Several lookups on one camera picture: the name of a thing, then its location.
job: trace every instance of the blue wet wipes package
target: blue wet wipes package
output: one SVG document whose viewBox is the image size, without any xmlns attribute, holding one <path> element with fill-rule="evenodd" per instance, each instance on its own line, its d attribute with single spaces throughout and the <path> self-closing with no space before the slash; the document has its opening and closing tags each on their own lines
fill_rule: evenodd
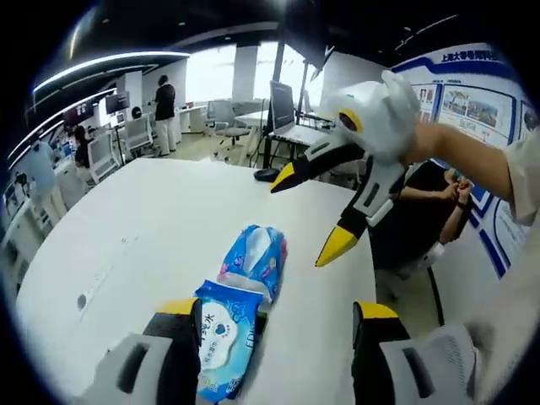
<svg viewBox="0 0 540 405">
<path fill-rule="evenodd" d="M 218 282 L 264 294 L 271 304 L 287 257 L 284 234 L 271 227 L 245 228 L 225 256 Z"/>
<path fill-rule="evenodd" d="M 205 280 L 195 296 L 202 301 L 197 394 L 216 403 L 233 397 L 244 378 L 256 341 L 262 294 Z"/>
</svg>

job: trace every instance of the computer mouse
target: computer mouse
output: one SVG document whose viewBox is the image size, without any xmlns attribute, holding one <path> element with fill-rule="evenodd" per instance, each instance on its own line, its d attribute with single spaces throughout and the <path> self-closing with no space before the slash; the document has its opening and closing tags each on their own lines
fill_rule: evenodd
<svg viewBox="0 0 540 405">
<path fill-rule="evenodd" d="M 273 183 L 273 181 L 276 180 L 276 177 L 278 177 L 278 174 L 278 169 L 270 168 L 257 170 L 255 173 L 253 173 L 253 176 L 255 177 L 255 180 Z"/>
</svg>

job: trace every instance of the white pants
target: white pants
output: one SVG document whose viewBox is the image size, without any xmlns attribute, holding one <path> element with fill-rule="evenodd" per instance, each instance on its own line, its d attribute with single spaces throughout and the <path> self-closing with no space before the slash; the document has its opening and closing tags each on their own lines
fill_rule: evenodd
<svg viewBox="0 0 540 405">
<path fill-rule="evenodd" d="M 161 154 L 169 154 L 176 150 L 175 132 L 173 129 L 173 118 L 168 120 L 156 121 L 155 131 L 158 135 L 159 149 Z"/>
<path fill-rule="evenodd" d="M 60 222 L 60 218 L 67 212 L 66 204 L 62 200 L 62 194 L 60 194 L 58 185 L 54 186 L 50 192 L 42 196 L 36 196 L 35 202 L 38 207 L 42 207 L 45 210 L 53 227 Z"/>
</svg>

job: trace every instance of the ceiling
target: ceiling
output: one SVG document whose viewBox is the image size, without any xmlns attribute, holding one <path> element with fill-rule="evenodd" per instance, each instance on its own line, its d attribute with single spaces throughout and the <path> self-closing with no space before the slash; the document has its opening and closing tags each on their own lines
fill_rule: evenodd
<svg viewBox="0 0 540 405">
<path fill-rule="evenodd" d="M 465 17 L 441 6 L 390 7 L 345 0 L 132 0 L 126 7 L 124 2 L 105 0 L 71 28 L 34 86 L 66 68 L 112 54 L 149 50 L 192 53 L 231 43 L 248 46 L 275 41 L 277 22 L 283 20 L 287 1 L 319 3 L 327 45 L 388 67 L 427 51 L 486 40 L 482 30 L 466 28 Z M 304 26 L 305 20 L 295 24 Z M 24 115 L 27 132 L 18 138 L 63 107 L 110 87 L 129 70 L 142 68 L 147 73 L 175 60 L 178 57 L 116 60 L 48 84 L 29 96 Z"/>
</svg>

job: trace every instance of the computer screen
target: computer screen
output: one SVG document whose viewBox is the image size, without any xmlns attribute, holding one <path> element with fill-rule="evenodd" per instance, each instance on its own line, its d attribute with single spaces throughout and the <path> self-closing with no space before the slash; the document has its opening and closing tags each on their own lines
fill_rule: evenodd
<svg viewBox="0 0 540 405">
<path fill-rule="evenodd" d="M 287 132 L 294 127 L 293 89 L 287 84 L 270 81 L 273 131 Z"/>
<path fill-rule="evenodd" d="M 129 108 L 129 93 L 113 94 L 105 97 L 105 108 L 107 114 L 114 114 L 117 111 Z"/>
<path fill-rule="evenodd" d="M 79 104 L 63 114 L 64 121 L 70 127 L 80 124 L 84 120 L 88 120 L 94 115 L 94 107 L 92 103 L 87 102 Z"/>
</svg>

